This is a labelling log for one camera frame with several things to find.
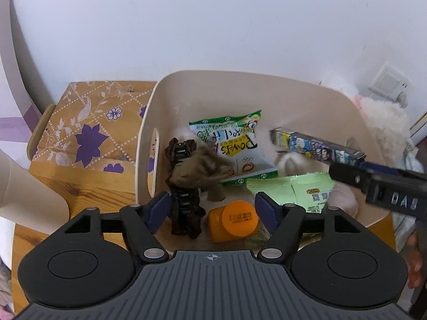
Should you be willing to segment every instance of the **gray ribbed surface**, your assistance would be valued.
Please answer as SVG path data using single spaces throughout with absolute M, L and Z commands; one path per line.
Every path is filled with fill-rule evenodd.
M 214 254 L 218 258 L 209 259 Z M 395 305 L 347 311 L 311 300 L 285 269 L 255 260 L 249 251 L 177 252 L 145 267 L 123 294 L 99 306 L 56 310 L 32 304 L 16 320 L 404 320 Z

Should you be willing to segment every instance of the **human hand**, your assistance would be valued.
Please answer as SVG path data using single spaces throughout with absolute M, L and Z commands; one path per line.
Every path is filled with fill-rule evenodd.
M 408 274 L 408 288 L 414 289 L 419 287 L 422 282 L 421 267 L 423 266 L 423 258 L 418 250 L 418 238 L 414 233 L 408 238 L 407 244 L 413 247 L 409 254 L 409 274 Z

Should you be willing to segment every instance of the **white lettering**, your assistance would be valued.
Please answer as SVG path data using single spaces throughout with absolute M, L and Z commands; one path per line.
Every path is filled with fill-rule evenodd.
M 412 210 L 417 209 L 417 203 L 418 203 L 418 199 L 417 199 L 417 198 L 414 198 L 414 199 L 412 200 L 412 204 L 411 204 L 411 209 L 412 209 Z
M 399 194 L 397 192 L 393 192 L 392 204 L 396 204 L 399 199 Z
M 403 200 L 401 202 L 401 207 L 402 206 L 405 206 L 405 208 L 406 208 L 406 195 L 405 195 L 405 197 L 403 198 Z

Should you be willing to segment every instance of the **purple flower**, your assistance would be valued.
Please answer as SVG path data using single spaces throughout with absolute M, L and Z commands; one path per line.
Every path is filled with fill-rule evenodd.
M 144 114 L 145 114 L 145 110 L 147 109 L 147 107 L 141 107 L 141 109 L 140 109 L 140 111 L 139 111 L 139 116 L 141 117 L 141 118 L 143 118 L 144 117 Z
M 149 173 L 154 171 L 154 157 L 149 157 L 149 158 L 148 158 L 147 171 L 148 171 Z
M 125 171 L 124 167 L 120 163 L 116 163 L 114 166 L 112 163 L 109 163 L 104 167 L 104 172 L 114 172 L 114 173 L 123 173 Z
M 107 112 L 108 120 L 117 120 L 122 116 L 123 109 L 121 107 L 113 107 Z
M 101 156 L 99 147 L 108 138 L 100 133 L 99 124 L 94 127 L 84 124 L 82 133 L 78 133 L 75 136 L 77 143 L 80 145 L 76 152 L 76 162 L 81 161 L 84 167 L 90 164 L 92 158 Z

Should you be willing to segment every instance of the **wooden table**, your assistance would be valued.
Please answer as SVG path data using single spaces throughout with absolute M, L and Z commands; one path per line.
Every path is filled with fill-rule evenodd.
M 137 136 L 154 84 L 72 83 L 65 91 L 38 145 L 29 172 L 67 201 L 71 217 L 89 206 L 97 206 L 102 213 L 108 213 L 135 202 L 137 143 L 133 137 Z M 85 128 L 82 132 L 84 124 L 91 130 Z M 94 140 L 87 143 L 84 137 L 91 133 Z M 93 141 L 97 141 L 95 146 L 101 142 L 98 148 L 94 148 Z M 390 215 L 370 229 L 394 248 Z M 18 283 L 19 263 L 46 237 L 20 225 L 15 227 L 12 296 L 16 313 L 28 304 Z M 105 234 L 105 238 L 124 247 L 120 234 Z

